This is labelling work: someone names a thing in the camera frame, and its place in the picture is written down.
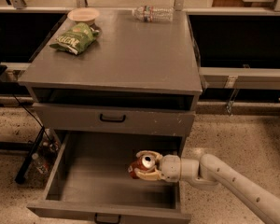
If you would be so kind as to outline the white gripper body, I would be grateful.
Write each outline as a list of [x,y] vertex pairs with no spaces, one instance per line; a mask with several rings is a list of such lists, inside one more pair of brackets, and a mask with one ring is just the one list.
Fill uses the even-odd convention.
[[176,183],[181,176],[181,159],[176,155],[163,156],[160,161],[161,179]]

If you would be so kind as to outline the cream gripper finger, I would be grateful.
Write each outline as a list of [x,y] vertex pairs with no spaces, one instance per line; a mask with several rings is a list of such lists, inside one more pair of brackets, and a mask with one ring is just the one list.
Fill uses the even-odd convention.
[[145,173],[143,170],[136,169],[135,174],[140,179],[146,180],[146,181],[159,181],[161,180],[161,175],[159,171],[153,171],[150,173]]
[[156,151],[142,150],[136,154],[142,163],[157,163],[162,159],[162,154]]

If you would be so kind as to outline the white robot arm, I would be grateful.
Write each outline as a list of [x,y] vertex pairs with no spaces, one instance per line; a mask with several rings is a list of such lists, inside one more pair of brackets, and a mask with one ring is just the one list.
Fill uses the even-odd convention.
[[133,179],[186,181],[196,189],[214,189],[221,184],[265,224],[280,224],[280,199],[212,154],[204,154],[197,161],[142,150],[128,172]]

